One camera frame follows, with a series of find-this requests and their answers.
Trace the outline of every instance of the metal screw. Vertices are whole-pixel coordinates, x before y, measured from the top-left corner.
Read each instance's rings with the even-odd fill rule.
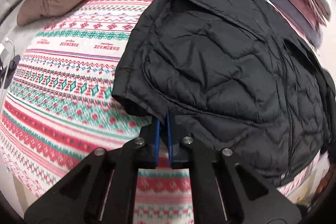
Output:
[[[96,148],[95,151],[94,151],[94,154],[95,154],[96,156],[102,156],[102,155],[105,154],[105,149],[104,149],[104,148],[101,148],[101,147]]]
[[[230,157],[233,154],[233,151],[230,148],[224,148],[222,150],[222,154],[224,156]]]
[[[194,141],[194,139],[192,137],[188,137],[188,136],[186,136],[182,139],[182,142],[184,144],[191,144],[193,141]]]
[[[145,143],[145,139],[142,138],[142,137],[138,137],[135,139],[135,144],[137,145],[141,145],[141,144],[144,144]]]

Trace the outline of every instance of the bedspread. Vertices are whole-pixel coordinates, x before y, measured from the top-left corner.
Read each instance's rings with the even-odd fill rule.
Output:
[[[129,34],[151,2],[85,0],[51,20],[23,54],[0,117],[0,151],[37,196],[95,148],[119,148],[151,122],[111,97]],[[165,154],[162,170],[139,170],[135,223],[193,219],[189,173],[167,172]]]

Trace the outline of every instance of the black metal bracket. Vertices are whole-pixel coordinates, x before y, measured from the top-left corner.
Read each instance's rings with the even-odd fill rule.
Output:
[[[0,86],[4,85],[4,89],[8,88],[12,78],[14,76],[15,70],[17,68],[17,65],[19,64],[21,57],[19,55],[16,55],[9,63],[9,67],[8,67],[8,72],[6,75],[6,70],[7,67],[3,68],[3,64],[2,61],[1,62],[1,66],[2,66],[2,70],[0,70]]]
[[[195,224],[297,224],[297,206],[231,149],[206,147],[175,124],[155,118],[122,148],[97,148],[31,205],[27,224],[131,224],[139,168],[157,166],[158,136],[172,168],[189,168]]]

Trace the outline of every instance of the white cable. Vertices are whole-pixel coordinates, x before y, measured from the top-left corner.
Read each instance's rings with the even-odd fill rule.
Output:
[[[12,40],[10,40],[8,37],[5,38],[5,42],[9,42],[10,44],[12,44],[13,46],[13,50],[12,50],[12,54],[11,55],[8,55],[9,56],[9,61],[8,61],[8,64],[7,64],[7,68],[6,68],[6,73],[5,73],[5,76],[3,78],[3,83],[1,85],[1,88],[0,88],[0,94],[1,94],[1,99],[0,99],[0,110],[3,109],[3,104],[5,102],[5,93],[4,92],[4,87],[5,87],[5,81],[6,81],[6,78],[7,78],[7,74],[8,74],[8,70],[9,70],[9,65],[11,63],[11,60],[14,58],[15,56],[15,47],[14,47],[14,43]]]

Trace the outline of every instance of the black puffer jacket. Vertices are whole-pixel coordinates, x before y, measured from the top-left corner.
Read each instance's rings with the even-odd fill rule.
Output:
[[[232,148],[280,186],[333,142],[334,89],[264,0],[154,0],[131,33],[112,96],[131,115],[175,112],[205,144]]]

